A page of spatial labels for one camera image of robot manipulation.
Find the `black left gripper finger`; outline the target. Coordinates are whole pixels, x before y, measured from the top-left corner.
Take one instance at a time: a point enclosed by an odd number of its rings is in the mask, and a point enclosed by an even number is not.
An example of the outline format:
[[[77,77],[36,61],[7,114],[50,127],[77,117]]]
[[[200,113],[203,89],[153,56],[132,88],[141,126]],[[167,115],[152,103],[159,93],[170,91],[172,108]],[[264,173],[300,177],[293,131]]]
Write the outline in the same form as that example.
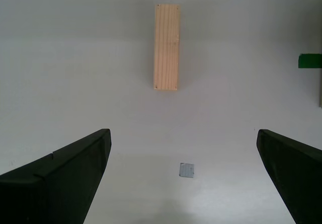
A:
[[[83,223],[110,151],[101,129],[2,174],[1,223]]]
[[[296,223],[321,223],[321,150],[267,129],[257,149]]]

